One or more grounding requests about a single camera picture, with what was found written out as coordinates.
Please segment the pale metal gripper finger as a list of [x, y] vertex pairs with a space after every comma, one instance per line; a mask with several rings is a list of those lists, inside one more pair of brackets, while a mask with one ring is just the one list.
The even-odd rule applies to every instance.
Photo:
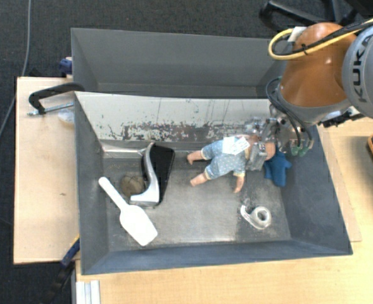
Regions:
[[246, 162], [246, 170], [255, 171], [261, 170], [263, 163], [267, 157], [265, 144], [263, 142], [255, 142], [250, 151], [250, 157]]

